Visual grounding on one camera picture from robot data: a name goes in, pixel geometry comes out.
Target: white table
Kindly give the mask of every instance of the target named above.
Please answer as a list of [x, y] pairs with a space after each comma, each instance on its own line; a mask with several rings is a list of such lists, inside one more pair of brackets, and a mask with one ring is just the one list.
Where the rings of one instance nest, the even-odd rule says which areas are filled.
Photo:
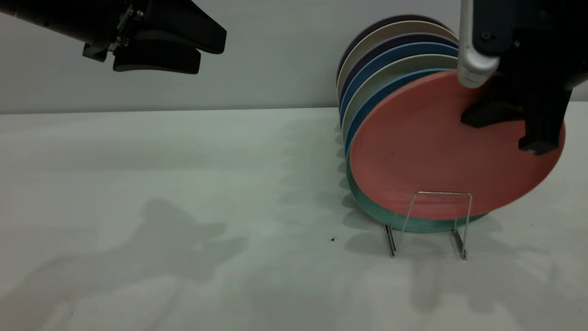
[[388, 256], [333, 108], [0, 117], [0, 329], [522, 330], [588, 322], [588, 104], [549, 178]]

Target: gray wall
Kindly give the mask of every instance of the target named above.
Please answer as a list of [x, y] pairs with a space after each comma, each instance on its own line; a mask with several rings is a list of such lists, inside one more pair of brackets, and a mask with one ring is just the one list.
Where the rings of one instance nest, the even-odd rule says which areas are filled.
[[[228, 31], [196, 76], [112, 72], [82, 43], [0, 16], [0, 112], [321, 107], [335, 105], [348, 42], [378, 19], [432, 16], [457, 31], [459, 0], [198, 0]], [[579, 88], [575, 100], [588, 100]]]

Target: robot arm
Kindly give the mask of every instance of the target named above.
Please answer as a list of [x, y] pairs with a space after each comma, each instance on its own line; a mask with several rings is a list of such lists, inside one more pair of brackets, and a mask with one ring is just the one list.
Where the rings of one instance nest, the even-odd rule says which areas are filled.
[[460, 82], [489, 80], [462, 122], [524, 120], [519, 149], [543, 155], [559, 147], [572, 89], [588, 79], [587, 12], [586, 0], [462, 0]]
[[[83, 41], [86, 57], [113, 52], [115, 71], [196, 74], [197, 49], [225, 48], [226, 31], [191, 0], [0, 0], [0, 12]], [[572, 89], [588, 80], [586, 13], [586, 0], [462, 0], [459, 80], [489, 81], [462, 122], [524, 120], [521, 150], [556, 149]]]
[[201, 49], [220, 54], [226, 31], [191, 0], [0, 0], [0, 12], [83, 41], [83, 55], [115, 71], [196, 74]]

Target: metal plate stand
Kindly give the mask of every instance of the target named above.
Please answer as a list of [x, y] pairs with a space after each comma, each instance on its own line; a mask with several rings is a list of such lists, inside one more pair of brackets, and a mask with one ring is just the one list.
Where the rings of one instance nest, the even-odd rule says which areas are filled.
[[[402, 230], [400, 231], [400, 235], [398, 236], [398, 241], [394, 240], [394, 235], [392, 233], [392, 226], [387, 225], [387, 224], [384, 225], [384, 229], [386, 230], [386, 241], [388, 243], [388, 249], [390, 250], [390, 257], [394, 258], [396, 256], [396, 253], [398, 252], [398, 247], [400, 246], [400, 242], [402, 240], [402, 235], [404, 234], [405, 229], [406, 229], [406, 225], [408, 224], [408, 221], [410, 219], [412, 207], [415, 205], [416, 197], [419, 196], [420, 194], [449, 194], [449, 195], [454, 195], [454, 196], [468, 196], [469, 205], [467, 207], [466, 224], [463, 228], [463, 240], [462, 240], [462, 237], [459, 234], [459, 231], [457, 229], [458, 217], [455, 218], [453, 230], [451, 231], [451, 235], [453, 236], [453, 238], [455, 239], [455, 243], [457, 244], [457, 249], [459, 249], [459, 251], [460, 251], [460, 257], [462, 258], [462, 260], [467, 260], [467, 253], [466, 253], [467, 225], [470, 223], [470, 214], [472, 212], [473, 196], [471, 193], [463, 193], [463, 192], [417, 191], [415, 193], [415, 196], [412, 198], [412, 201], [410, 202], [410, 208], [408, 209], [408, 214], [406, 215], [406, 220], [404, 222], [404, 225], [402, 226]], [[394, 224], [395, 220], [396, 220], [396, 214], [394, 214], [394, 218], [392, 219], [391, 224]]]

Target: stack of plates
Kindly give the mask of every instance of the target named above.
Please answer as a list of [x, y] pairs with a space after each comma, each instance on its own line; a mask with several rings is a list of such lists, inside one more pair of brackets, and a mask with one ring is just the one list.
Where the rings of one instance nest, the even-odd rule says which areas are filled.
[[[418, 190], [473, 194], [472, 218], [515, 201], [552, 170], [560, 147], [541, 157], [519, 151], [522, 121], [482, 129], [460, 122], [480, 90], [457, 81], [457, 37], [434, 19], [405, 15], [365, 29], [337, 75], [349, 187], [376, 220], [402, 228]], [[423, 196], [407, 231], [439, 232], [465, 222], [468, 199]]]

